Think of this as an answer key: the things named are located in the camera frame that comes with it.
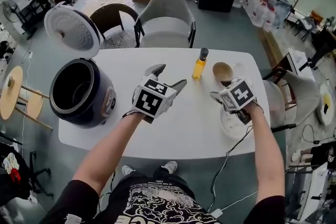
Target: black bottle cap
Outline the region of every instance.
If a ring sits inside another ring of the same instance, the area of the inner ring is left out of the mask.
[[[209,50],[207,48],[202,48],[201,53],[199,54],[199,58],[201,61],[205,61],[206,57],[208,56]]]

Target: graphic print shirt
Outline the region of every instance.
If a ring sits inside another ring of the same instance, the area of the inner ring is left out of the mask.
[[[73,180],[41,224],[65,223],[69,214],[85,224],[220,224],[196,203],[188,187],[170,180],[147,177],[126,180],[110,194],[107,208],[94,217],[98,201],[97,193],[89,185]],[[273,196],[259,202],[244,224],[282,224],[284,215],[285,198]]]

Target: human arm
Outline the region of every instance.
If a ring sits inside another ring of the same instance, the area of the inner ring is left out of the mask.
[[[143,118],[142,113],[124,117],[114,130],[88,153],[77,169],[73,180],[85,182],[100,195]]]
[[[63,190],[40,224],[64,223],[68,214],[89,222],[97,212],[99,195],[115,170],[128,141],[144,114],[124,117],[84,158],[72,181]]]
[[[252,119],[258,178],[257,203],[271,196],[285,195],[285,168],[280,148],[262,109],[253,102],[244,108]]]

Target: shorts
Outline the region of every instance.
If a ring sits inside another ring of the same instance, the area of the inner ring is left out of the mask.
[[[328,168],[336,168],[336,158],[334,154],[330,155],[330,150],[336,153],[336,142],[325,143],[311,149],[311,154],[313,158],[311,160],[311,165],[322,165],[328,162]]]

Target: round wooden stool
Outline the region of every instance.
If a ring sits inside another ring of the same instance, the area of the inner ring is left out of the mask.
[[[43,98],[49,99],[49,96],[30,89],[24,85],[22,85],[23,81],[23,71],[20,66],[17,66],[12,69],[12,71],[8,74],[4,87],[2,89],[1,99],[0,99],[0,114],[4,120],[8,120],[14,110],[20,112],[27,118],[35,121],[36,123],[53,130],[52,127],[49,125],[37,120],[36,118],[39,116]],[[30,91],[32,95],[30,96],[29,100],[24,99],[20,96],[21,88]],[[27,104],[27,113],[22,111],[21,109],[16,107],[16,102],[18,99],[25,101]]]

